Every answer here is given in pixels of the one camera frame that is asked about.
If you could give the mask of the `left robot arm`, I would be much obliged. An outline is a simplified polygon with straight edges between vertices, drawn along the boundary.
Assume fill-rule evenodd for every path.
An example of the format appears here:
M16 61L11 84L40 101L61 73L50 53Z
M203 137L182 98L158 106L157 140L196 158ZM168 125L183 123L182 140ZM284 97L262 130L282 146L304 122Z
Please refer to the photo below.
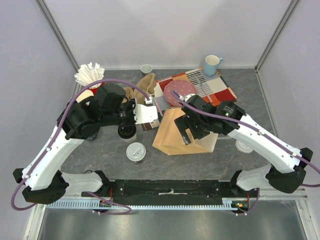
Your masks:
M41 152L28 167L13 171L18 185L25 186L24 200L32 205L48 205L64 195L106 196L112 184L103 171L70 174L62 172L61 166L102 127L135 130L136 112L136 100L127 97L126 91L114 83L102 85L95 95L83 100L69 101Z

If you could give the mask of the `cardboard cup carrier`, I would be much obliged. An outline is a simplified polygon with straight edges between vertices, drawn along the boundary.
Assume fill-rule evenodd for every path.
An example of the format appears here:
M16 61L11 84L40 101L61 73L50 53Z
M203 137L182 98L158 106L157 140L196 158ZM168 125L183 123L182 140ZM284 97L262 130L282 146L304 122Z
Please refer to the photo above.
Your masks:
M136 86L141 88L148 96L153 95L157 85L155 77L154 73L150 73L144 76ZM125 96L129 100L135 99L137 104L145 105L145 96L140 91L130 87L124 87L123 89L125 90Z

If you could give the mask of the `black lid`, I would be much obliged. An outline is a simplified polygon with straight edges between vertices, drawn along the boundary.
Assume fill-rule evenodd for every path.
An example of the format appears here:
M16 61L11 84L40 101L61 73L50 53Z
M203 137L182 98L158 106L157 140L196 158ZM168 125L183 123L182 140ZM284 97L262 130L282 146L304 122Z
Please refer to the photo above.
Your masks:
M135 125L118 126L117 133L122 139L130 139L137 133L137 128Z

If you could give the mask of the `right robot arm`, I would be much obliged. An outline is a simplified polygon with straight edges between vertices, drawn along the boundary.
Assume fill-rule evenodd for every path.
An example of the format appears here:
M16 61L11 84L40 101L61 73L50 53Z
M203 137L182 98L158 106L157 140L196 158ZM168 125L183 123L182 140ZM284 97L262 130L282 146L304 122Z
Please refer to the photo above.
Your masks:
M172 95L181 104L184 115L175 124L186 145L191 138L200 140L210 133L223 134L244 144L264 157L268 164L253 170L238 170L229 182L229 191L235 197L252 189L272 187L291 194L303 185L306 166L311 164L313 151L293 147L257 124L244 109L231 101L213 106L196 94Z

